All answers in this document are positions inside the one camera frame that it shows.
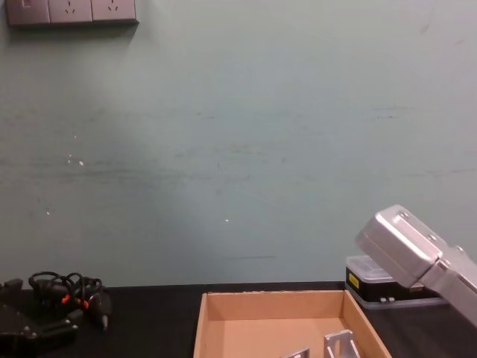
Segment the light green wall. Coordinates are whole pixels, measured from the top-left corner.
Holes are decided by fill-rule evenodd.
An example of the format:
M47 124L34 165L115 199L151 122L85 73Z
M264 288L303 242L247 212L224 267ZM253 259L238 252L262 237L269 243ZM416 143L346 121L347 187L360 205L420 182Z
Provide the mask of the light green wall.
M2 20L0 280L340 280L397 203L477 257L477 4L137 8L136 30Z

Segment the open cardboard tray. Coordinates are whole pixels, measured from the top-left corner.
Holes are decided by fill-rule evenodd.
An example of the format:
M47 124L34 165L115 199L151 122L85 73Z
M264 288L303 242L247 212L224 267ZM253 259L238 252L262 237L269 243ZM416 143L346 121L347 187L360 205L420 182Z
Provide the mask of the open cardboard tray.
M351 329L361 358L391 358L348 291L208 293L200 306L194 358L280 358Z

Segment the wall outlet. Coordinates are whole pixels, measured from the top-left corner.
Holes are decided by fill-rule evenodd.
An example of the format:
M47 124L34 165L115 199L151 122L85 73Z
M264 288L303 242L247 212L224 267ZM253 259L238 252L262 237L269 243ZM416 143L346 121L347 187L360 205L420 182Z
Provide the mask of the wall outlet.
M134 0L92 0L91 2L94 21L136 21L136 3Z
M6 0L8 24L38 25L50 22L48 0Z
M90 0L48 0L51 23L92 22Z

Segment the power socket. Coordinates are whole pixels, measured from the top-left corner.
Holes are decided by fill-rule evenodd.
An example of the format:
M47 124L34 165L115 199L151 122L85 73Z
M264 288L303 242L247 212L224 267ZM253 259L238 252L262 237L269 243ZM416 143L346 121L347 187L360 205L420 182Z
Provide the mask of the power socket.
M48 0L5 0L8 24L39 25L50 22Z
M93 21L136 21L134 0L92 0Z
M48 4L52 24L92 22L91 1L89 0L48 0Z

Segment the metal bracket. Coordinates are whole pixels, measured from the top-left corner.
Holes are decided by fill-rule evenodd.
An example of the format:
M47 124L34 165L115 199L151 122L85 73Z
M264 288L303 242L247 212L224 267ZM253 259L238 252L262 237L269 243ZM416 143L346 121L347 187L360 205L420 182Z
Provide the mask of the metal bracket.
M339 355L336 343L339 342ZM342 330L338 333L326 334L324 336L324 358L360 358L356 349L351 330Z
M288 356L284 356L283 358L310 358L310 348L305 348Z

